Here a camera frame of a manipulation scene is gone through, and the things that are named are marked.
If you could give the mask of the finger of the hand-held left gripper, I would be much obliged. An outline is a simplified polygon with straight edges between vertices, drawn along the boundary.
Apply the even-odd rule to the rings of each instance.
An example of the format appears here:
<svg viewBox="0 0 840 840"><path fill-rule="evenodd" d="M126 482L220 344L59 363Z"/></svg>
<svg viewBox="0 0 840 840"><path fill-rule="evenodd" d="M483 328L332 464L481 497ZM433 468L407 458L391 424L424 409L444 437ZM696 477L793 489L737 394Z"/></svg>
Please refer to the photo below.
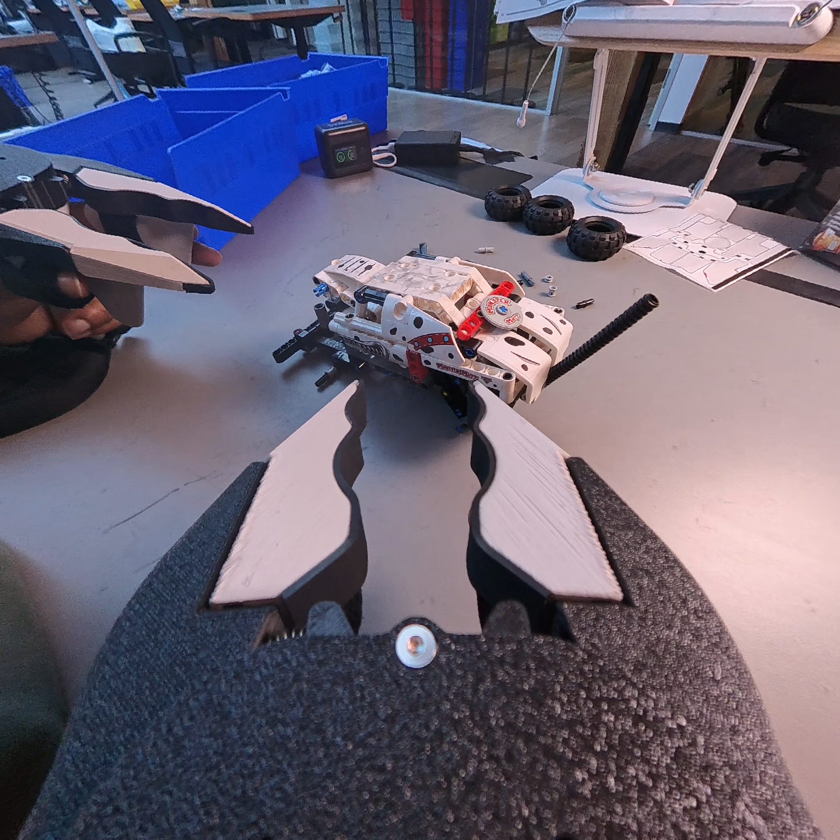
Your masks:
<svg viewBox="0 0 840 840"><path fill-rule="evenodd" d="M16 209L2 214L2 283L13 294L60 308L80 308L86 299L65 295L62 272L105 283L212 294L213 281L164 251L104 234L53 209Z"/></svg>
<svg viewBox="0 0 840 840"><path fill-rule="evenodd" d="M72 195L100 215L147 216L252 235L252 224L220 206L156 181L83 166L72 175Z"/></svg>

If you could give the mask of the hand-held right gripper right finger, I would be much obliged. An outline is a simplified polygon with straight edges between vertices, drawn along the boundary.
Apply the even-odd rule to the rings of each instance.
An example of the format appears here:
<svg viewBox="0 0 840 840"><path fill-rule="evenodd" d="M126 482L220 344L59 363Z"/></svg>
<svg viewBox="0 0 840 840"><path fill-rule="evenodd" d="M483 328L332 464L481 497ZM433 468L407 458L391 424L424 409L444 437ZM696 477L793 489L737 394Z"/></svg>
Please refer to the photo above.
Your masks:
<svg viewBox="0 0 840 840"><path fill-rule="evenodd" d="M521 603L531 624L557 624L562 602L619 603L624 593L567 465L568 455L483 385L468 393L467 571L480 621Z"/></svg>

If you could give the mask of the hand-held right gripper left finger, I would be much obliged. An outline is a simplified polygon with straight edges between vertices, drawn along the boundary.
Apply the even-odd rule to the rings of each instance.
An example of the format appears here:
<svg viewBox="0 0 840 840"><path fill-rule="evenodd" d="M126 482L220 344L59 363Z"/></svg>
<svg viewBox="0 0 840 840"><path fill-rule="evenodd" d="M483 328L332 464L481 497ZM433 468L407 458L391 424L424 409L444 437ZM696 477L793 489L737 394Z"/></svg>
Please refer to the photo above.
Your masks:
<svg viewBox="0 0 840 840"><path fill-rule="evenodd" d="M319 602L361 592L368 552L353 483L364 465L364 385L336 395L269 455L238 517L208 607L274 606L288 631Z"/></svg>

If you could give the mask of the white brick-built truck model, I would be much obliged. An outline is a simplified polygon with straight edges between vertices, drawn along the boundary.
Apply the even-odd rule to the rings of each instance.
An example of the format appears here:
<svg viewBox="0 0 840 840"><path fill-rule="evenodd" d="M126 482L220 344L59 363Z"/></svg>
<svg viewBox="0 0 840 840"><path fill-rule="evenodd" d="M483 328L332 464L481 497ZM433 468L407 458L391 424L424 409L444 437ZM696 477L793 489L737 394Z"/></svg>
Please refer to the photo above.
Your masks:
<svg viewBox="0 0 840 840"><path fill-rule="evenodd" d="M429 255L425 244L389 264L362 255L334 259L313 277L314 322L274 353L324 350L333 364L376 368L438 389L458 417L471 383L504 403L534 403L543 390L658 306L647 294L571 354L562 308L526 296L505 270Z"/></svg>

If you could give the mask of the person's left forearm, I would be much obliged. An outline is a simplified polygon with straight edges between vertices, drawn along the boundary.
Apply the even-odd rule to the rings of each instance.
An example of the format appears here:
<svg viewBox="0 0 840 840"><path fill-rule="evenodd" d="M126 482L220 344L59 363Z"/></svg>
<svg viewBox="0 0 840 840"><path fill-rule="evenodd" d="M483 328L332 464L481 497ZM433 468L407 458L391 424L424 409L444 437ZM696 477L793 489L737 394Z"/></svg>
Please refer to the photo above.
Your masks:
<svg viewBox="0 0 840 840"><path fill-rule="evenodd" d="M109 372L111 351L128 331L73 340L50 333L1 347L1 437L61 417L84 403Z"/></svg>

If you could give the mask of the grey desk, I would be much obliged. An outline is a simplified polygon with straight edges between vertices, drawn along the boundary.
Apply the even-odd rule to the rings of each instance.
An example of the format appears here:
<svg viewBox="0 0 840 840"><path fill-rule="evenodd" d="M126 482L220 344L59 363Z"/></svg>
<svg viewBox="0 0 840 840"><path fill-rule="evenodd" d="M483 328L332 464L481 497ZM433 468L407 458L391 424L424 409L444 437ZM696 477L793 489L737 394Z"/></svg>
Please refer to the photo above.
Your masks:
<svg viewBox="0 0 840 840"><path fill-rule="evenodd" d="M73 412L2 442L2 540L74 694L157 560L250 463L345 387L273 350L312 320L331 259L425 242L552 274L572 347L639 296L658 309L517 409L585 459L680 558L735 638L795 783L838 838L838 308L750 280L718 293L635 255L598 264L491 222L480 200L318 160L224 248L212 296L146 294L146 320Z"/></svg>

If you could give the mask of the black desk mat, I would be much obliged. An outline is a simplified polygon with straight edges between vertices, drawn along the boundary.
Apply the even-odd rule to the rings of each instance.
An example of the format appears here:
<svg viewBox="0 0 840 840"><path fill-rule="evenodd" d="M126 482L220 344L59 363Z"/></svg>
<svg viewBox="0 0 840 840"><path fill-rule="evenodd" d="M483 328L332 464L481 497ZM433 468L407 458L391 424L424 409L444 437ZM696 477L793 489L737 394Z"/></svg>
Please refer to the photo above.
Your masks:
<svg viewBox="0 0 840 840"><path fill-rule="evenodd" d="M411 177L420 182L441 186L450 191L484 200L491 189L518 186L532 180L527 173L461 158L455 165L386 167L385 172Z"/></svg>

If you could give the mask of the person's left hand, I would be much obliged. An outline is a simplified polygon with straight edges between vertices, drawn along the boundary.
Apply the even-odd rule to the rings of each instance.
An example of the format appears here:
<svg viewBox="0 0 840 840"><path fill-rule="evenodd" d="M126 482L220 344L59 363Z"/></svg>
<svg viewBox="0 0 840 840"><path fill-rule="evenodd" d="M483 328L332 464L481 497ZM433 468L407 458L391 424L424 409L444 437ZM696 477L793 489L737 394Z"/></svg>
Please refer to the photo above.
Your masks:
<svg viewBox="0 0 840 840"><path fill-rule="evenodd" d="M99 338L122 327L96 298L83 308L50 308L1 290L1 344L32 343L50 333L72 340Z"/></svg>

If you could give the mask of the black device green display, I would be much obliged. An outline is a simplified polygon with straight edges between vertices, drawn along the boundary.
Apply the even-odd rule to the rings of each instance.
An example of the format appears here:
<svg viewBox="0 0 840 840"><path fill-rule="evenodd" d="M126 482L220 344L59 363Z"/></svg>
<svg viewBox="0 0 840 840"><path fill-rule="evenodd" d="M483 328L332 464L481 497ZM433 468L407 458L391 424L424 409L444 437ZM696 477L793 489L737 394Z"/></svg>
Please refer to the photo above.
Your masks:
<svg viewBox="0 0 840 840"><path fill-rule="evenodd" d="M318 157L328 178L373 169L369 126L360 119L340 119L314 127Z"/></svg>

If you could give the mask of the loose small building parts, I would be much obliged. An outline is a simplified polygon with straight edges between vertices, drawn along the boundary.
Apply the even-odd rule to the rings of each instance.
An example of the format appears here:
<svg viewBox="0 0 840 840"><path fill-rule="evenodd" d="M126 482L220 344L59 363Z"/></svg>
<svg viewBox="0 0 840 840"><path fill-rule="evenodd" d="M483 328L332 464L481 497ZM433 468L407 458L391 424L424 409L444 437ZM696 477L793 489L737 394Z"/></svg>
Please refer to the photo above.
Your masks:
<svg viewBox="0 0 840 840"><path fill-rule="evenodd" d="M505 244L490 245L479 241L477 245L467 248L463 259L492 268L489 277L490 285L495 288L507 278L507 274L519 284L521 297L528 297L551 307L564 308L572 312L575 301L592 297L592 293L578 294L562 289L560 271L552 268L551 259L538 251L536 256L528 256L520 252L516 246Z"/></svg>

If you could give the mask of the black power adapter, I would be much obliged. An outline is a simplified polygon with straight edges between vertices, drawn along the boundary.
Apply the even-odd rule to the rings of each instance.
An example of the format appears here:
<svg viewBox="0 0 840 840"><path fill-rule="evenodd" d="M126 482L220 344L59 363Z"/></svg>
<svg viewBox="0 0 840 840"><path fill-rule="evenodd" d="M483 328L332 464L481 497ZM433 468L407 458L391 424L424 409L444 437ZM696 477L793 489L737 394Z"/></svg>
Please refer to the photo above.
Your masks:
<svg viewBox="0 0 840 840"><path fill-rule="evenodd" d="M453 167L460 161L461 132L404 131L395 139L393 151L401 167Z"/></svg>

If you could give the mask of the black knobby toy tyre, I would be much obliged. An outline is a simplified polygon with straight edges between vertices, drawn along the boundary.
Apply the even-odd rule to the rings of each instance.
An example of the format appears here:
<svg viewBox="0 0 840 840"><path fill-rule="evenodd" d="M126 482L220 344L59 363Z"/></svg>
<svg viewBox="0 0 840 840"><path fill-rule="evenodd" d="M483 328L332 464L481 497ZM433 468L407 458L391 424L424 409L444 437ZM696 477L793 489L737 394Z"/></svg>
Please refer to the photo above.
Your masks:
<svg viewBox="0 0 840 840"><path fill-rule="evenodd" d="M515 222L522 219L524 209L532 199L524 185L500 185L490 189L484 200L488 217L498 222Z"/></svg>
<svg viewBox="0 0 840 840"><path fill-rule="evenodd" d="M555 236L574 221L574 205L563 196L533 196L522 211L526 229L539 236Z"/></svg>
<svg viewBox="0 0 840 840"><path fill-rule="evenodd" d="M624 225L611 217L577 218L569 227L566 244L576 257L586 261L604 261L615 256L627 241Z"/></svg>

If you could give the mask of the white sticker sheet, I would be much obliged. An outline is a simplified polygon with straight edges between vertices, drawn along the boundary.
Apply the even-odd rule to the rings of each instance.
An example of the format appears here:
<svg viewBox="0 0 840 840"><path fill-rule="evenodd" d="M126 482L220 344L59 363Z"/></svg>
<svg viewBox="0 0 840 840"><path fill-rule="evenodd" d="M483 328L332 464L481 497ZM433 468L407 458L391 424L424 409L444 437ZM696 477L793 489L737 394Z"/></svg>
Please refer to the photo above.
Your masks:
<svg viewBox="0 0 840 840"><path fill-rule="evenodd" d="M709 291L719 291L793 254L792 248L764 234L701 214L624 248Z"/></svg>

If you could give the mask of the white book stand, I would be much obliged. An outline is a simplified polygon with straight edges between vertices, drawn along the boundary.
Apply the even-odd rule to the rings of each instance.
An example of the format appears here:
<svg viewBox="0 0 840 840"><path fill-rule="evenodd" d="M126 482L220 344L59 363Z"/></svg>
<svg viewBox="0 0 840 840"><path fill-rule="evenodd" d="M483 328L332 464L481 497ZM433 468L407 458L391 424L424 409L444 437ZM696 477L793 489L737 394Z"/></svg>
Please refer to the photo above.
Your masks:
<svg viewBox="0 0 840 840"><path fill-rule="evenodd" d="M572 37L657 39L746 46L752 68L703 178L690 190L676 186L631 185L622 175L597 171L596 131L606 87L608 48L595 52L590 117L584 144L582 182L588 200L609 214L647 214L661 208L685 210L706 192L738 127L764 64L760 46L806 47L833 27L830 2L576 2L562 12L560 34Z"/></svg>

